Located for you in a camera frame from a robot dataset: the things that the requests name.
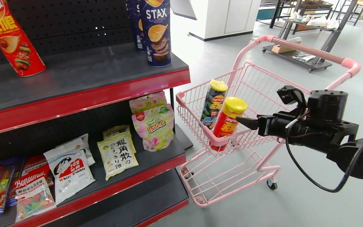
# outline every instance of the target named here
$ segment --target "cart handle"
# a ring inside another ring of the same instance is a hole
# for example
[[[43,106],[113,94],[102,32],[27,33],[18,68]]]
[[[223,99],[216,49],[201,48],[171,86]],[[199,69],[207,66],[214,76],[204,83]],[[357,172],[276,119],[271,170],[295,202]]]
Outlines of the cart handle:
[[[255,46],[257,46],[260,43],[265,42],[265,41],[270,42],[270,43],[280,44],[282,46],[286,46],[286,47],[289,47],[289,48],[292,48],[295,50],[300,50],[302,52],[305,52],[305,53],[308,53],[308,54],[311,54],[314,56],[318,56],[320,58],[332,61],[334,63],[340,64],[343,67],[348,68],[349,70],[343,76],[341,76],[339,79],[336,79],[336,81],[334,81],[333,83],[331,83],[329,86],[326,87],[326,89],[328,89],[328,90],[332,90],[332,89],[336,88],[337,86],[344,83],[348,79],[351,79],[352,77],[357,75],[357,73],[359,73],[359,71],[360,71],[360,65],[355,60],[336,56],[331,53],[328,53],[328,52],[325,52],[322,50],[317,50],[315,48],[305,46],[305,45],[302,45],[299,43],[293,43],[288,40],[276,38],[275,36],[272,36],[272,35],[260,36],[257,39],[255,39],[253,42],[251,42],[249,45],[244,47],[239,52],[238,56],[236,57],[232,71],[234,71],[238,68],[238,66],[240,65],[240,61],[242,60],[242,57],[246,52],[248,52],[249,50],[253,49]],[[231,78],[228,80],[228,82],[230,81],[232,83],[234,76],[235,76],[235,73],[231,74]]]

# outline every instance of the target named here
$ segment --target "cardboard box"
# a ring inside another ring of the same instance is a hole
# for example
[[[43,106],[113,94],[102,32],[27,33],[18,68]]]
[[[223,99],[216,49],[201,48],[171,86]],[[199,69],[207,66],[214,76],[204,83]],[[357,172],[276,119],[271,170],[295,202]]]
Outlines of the cardboard box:
[[[280,53],[285,53],[285,52],[290,52],[290,51],[294,51],[295,49],[291,49],[291,48],[288,48],[286,46],[281,46],[281,45],[277,45],[275,44],[273,46],[273,48],[271,49],[272,52],[275,52],[277,54],[280,54]]]

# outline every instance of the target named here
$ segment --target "red chip can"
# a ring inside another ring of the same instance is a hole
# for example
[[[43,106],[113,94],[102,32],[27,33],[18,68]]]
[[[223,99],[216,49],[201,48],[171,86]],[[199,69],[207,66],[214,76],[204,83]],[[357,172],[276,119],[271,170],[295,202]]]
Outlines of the red chip can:
[[[228,97],[224,101],[224,105],[222,111],[218,116],[218,120],[214,127],[214,135],[218,138],[227,137],[235,132],[236,127],[238,126],[238,121],[236,117],[243,116],[243,113],[247,109],[247,104],[244,100],[239,99],[237,97]],[[210,146],[215,151],[224,151],[226,145],[217,147],[214,145]]]
[[[36,49],[9,11],[6,0],[0,0],[0,48],[20,77],[46,70]]]

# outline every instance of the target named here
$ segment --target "shopping cart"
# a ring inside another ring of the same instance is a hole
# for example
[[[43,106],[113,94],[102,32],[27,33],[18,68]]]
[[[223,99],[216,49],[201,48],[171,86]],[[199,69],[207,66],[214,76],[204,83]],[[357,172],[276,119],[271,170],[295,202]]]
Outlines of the shopping cart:
[[[281,110],[290,111],[292,106],[285,105],[276,93],[284,85],[301,89],[307,96],[310,94],[310,90],[253,63],[244,62],[243,66],[239,67],[243,55],[265,41],[319,56],[349,68],[343,76],[326,87],[329,90],[352,78],[360,70],[360,65],[352,59],[341,58],[271,35],[260,36],[240,51],[231,72],[215,78],[226,81],[229,86],[226,96],[236,96],[246,101],[248,109],[244,116],[248,118]],[[250,130],[243,125],[238,125],[235,133],[229,137],[215,137],[200,121],[208,87],[209,82],[206,82],[176,95],[180,117],[204,147],[180,168],[180,175],[194,202],[200,207],[207,207],[261,181],[266,181],[270,189],[277,189],[275,175],[281,167],[269,165],[268,160],[278,151],[284,140],[261,137],[257,130]],[[269,146],[269,142],[272,141],[277,143],[273,148]],[[226,149],[221,152],[212,150],[209,142],[215,146],[226,145]],[[271,151],[263,158],[254,147]]]

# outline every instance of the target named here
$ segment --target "stax chip can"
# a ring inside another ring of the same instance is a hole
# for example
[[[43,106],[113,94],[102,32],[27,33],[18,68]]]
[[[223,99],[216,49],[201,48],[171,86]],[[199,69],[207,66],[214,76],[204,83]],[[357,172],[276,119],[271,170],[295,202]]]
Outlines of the stax chip can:
[[[225,104],[223,105],[222,111],[219,114],[218,121],[214,127],[214,135],[218,138],[230,136],[236,130],[238,126],[238,121],[236,117],[243,116],[243,113],[247,109],[247,104],[242,99],[237,97],[228,97],[225,99]],[[224,151],[226,145],[217,147],[214,145],[210,146],[215,151]]]
[[[204,109],[201,114],[201,122],[210,130],[214,128],[227,90],[228,85],[223,81],[213,79],[209,82],[209,89],[205,96]]]
[[[20,77],[46,70],[36,49],[9,11],[6,0],[0,0],[0,48]]]
[[[170,0],[140,0],[140,12],[148,65],[170,65]]]
[[[128,11],[128,16],[130,17],[135,49],[137,52],[145,53],[147,51],[147,46],[145,45],[144,32],[142,28],[139,0],[125,0],[125,7]]]

